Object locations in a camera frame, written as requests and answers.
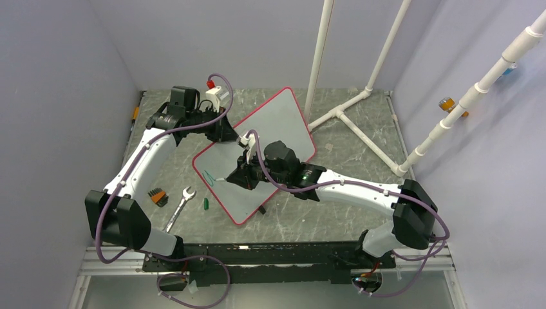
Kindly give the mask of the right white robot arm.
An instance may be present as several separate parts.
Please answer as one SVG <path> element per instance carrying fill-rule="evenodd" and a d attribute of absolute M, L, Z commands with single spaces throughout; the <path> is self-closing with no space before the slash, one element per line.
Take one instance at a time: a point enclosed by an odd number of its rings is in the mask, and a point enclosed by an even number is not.
<path fill-rule="evenodd" d="M 388 220 L 364 231 L 355 260 L 370 267 L 385 253 L 401 246 L 424 250 L 432 239 L 437 207 L 414 180 L 402 185 L 366 182 L 320 165 L 300 161 L 283 142 L 266 146 L 263 156 L 245 149 L 226 182 L 253 190 L 260 182 L 285 186 L 300 200 L 335 201 L 379 212 Z"/>

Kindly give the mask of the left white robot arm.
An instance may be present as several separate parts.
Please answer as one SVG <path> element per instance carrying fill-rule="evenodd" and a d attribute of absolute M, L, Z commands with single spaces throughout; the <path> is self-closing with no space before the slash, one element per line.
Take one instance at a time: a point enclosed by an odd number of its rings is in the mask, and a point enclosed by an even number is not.
<path fill-rule="evenodd" d="M 189 134 L 203 134 L 211 142 L 234 142 L 238 135 L 227 118 L 232 91 L 210 86 L 202 97 L 197 89 L 175 86 L 170 99 L 148 119 L 139 147 L 120 172 L 101 191 L 85 200 L 91 237 L 103 242 L 160 255 L 168 270 L 185 261 L 181 237 L 153 228 L 140 207 L 169 155 Z"/>

